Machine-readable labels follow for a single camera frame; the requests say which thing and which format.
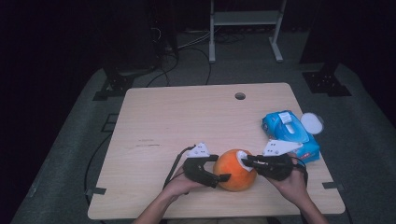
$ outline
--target wooden table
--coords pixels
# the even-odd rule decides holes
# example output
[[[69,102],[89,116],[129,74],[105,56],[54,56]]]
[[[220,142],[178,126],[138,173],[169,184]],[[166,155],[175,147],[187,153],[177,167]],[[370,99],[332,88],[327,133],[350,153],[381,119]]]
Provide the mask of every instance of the wooden table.
[[[245,94],[244,100],[235,98]],[[97,188],[88,211],[91,219],[136,218],[162,190],[177,154],[205,142],[210,153],[233,148],[262,153],[268,138],[266,114],[289,109],[302,115],[286,83],[130,89],[126,93]],[[212,172],[213,162],[205,168]],[[323,159],[307,164],[308,191],[324,214],[341,214],[337,189],[325,189],[332,177]],[[262,176],[245,191],[217,187],[190,192],[174,202],[165,218],[264,217],[298,215]]]

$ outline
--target orange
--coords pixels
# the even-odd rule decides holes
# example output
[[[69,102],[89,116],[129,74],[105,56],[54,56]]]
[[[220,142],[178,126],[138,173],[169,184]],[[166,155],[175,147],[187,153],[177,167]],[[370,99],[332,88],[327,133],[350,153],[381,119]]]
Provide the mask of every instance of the orange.
[[[219,185],[230,191],[241,191],[250,188],[257,176],[256,170],[248,171],[242,167],[237,159],[237,152],[244,151],[248,155],[251,153],[244,149],[231,149],[222,154],[213,166],[213,174],[231,174],[227,182],[219,182]]]

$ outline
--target blue package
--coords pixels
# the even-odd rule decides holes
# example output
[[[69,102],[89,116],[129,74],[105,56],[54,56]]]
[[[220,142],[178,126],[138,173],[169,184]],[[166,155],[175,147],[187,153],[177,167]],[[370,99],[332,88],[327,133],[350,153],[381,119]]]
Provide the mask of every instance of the blue package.
[[[262,128],[270,139],[302,143],[303,146],[293,152],[303,162],[319,160],[319,144],[291,111],[267,114],[262,119]]]

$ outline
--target cable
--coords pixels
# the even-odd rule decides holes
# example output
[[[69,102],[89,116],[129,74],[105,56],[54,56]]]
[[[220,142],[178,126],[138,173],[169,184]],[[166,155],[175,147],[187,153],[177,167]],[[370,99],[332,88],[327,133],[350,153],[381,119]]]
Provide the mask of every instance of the cable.
[[[205,35],[200,36],[200,37],[198,37],[198,38],[196,38],[196,39],[190,41],[190,42],[187,43],[187,44],[184,44],[184,45],[181,45],[181,46],[177,46],[177,49],[182,49],[182,48],[186,48],[186,47],[188,47],[188,46],[192,46],[192,45],[198,44],[198,43],[200,43],[200,42],[202,42],[202,41],[208,39],[208,38],[209,38],[209,34],[210,34],[210,33],[207,32]]]
[[[171,182],[173,179],[175,179],[176,177],[178,177],[178,176],[180,176],[180,175],[184,175],[184,172],[181,172],[180,174],[175,175],[174,177],[172,177],[172,179],[169,180],[169,182]]]
[[[349,220],[349,223],[353,224],[352,216],[350,215],[349,209],[347,209],[347,206],[346,206],[346,214],[347,214],[347,219]]]
[[[209,57],[207,57],[207,55],[206,55],[206,54],[204,53],[204,51],[203,51],[203,50],[201,50],[201,49],[196,49],[196,48],[183,48],[183,49],[181,49],[181,50],[184,50],[184,49],[193,49],[193,50],[198,50],[198,51],[200,51],[201,53],[203,53],[203,54],[204,54],[204,56],[206,57],[207,63],[208,63],[208,65],[209,65],[209,73],[208,73],[208,75],[207,75],[206,82],[205,82],[205,85],[207,85],[207,84],[208,84],[208,82],[209,82],[209,79],[210,79],[211,73],[212,73],[212,64],[211,64],[211,63],[210,63],[210,61],[209,61]]]
[[[178,65],[178,58],[177,58],[176,56],[171,55],[171,54],[169,54],[168,56],[171,56],[171,57],[176,58],[177,61],[176,61],[175,65],[174,65],[172,68],[170,68],[168,71],[164,71],[164,70],[161,68],[161,69],[163,70],[163,72],[162,72],[161,74],[159,74],[158,76],[154,77],[154,78],[146,85],[146,88],[147,88],[155,79],[157,79],[158,77],[161,77],[161,76],[163,76],[163,75],[166,75],[167,85],[169,85],[169,77],[167,76],[167,73],[170,72],[170,71],[172,71],[173,69],[175,69],[175,68],[177,67],[177,65]]]
[[[242,41],[242,40],[245,39],[245,35],[244,34],[239,34],[239,35],[241,35],[242,37],[238,37],[236,35],[229,35],[229,34],[220,33],[220,34],[216,35],[216,40],[215,41],[218,44],[231,45],[231,44],[234,44],[236,42],[239,42],[239,41]]]
[[[161,39],[161,36],[162,36],[162,32],[161,32],[161,30],[160,29],[158,29],[158,28],[151,28],[151,30],[156,30],[156,31],[158,31],[158,37],[157,37],[157,39],[156,40],[152,40],[152,42],[154,42],[154,43],[158,43],[158,41],[160,41],[160,39]]]
[[[90,161],[88,162],[88,165],[87,165],[87,168],[86,168],[86,170],[85,170],[85,175],[84,175],[84,192],[85,192],[85,200],[87,201],[87,204],[88,205],[91,205],[91,201],[90,201],[90,199],[88,198],[88,195],[87,195],[87,190],[88,190],[88,187],[87,187],[87,177],[88,177],[88,171],[90,170],[90,167],[91,167],[91,163],[92,163],[92,161],[93,161],[93,158],[95,157],[95,155],[96,155],[96,153],[99,151],[99,149],[102,147],[102,145],[105,143],[105,141],[108,139],[108,138],[110,138],[110,136],[112,135],[113,133],[111,133],[111,134],[109,134],[100,144],[99,144],[99,147],[97,147],[96,148],[96,150],[93,152],[93,154],[91,155],[91,159],[90,159]]]
[[[175,176],[175,177],[171,178],[172,175],[173,175],[173,173],[174,173],[175,170],[176,170],[176,167],[177,167],[177,165],[178,165],[178,162],[179,162],[180,159],[181,159],[181,156],[184,154],[184,152],[186,152],[187,150],[192,150],[194,147],[195,147],[195,146],[193,146],[193,147],[186,147],[186,148],[184,148],[180,153],[177,154],[176,159],[175,159],[175,161],[174,161],[174,163],[173,163],[173,165],[172,165],[172,168],[171,168],[171,170],[169,171],[169,174],[168,174],[168,176],[166,177],[165,182],[163,183],[163,189],[166,187],[166,185],[167,185],[171,180],[173,180],[174,178],[177,177],[177,176]]]

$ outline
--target white round object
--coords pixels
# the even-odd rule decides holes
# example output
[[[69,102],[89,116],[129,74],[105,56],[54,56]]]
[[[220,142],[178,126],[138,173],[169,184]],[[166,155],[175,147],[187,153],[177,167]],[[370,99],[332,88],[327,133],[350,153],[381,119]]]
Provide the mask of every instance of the white round object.
[[[309,133],[317,134],[323,130],[323,124],[316,114],[305,113],[301,116],[300,122]]]

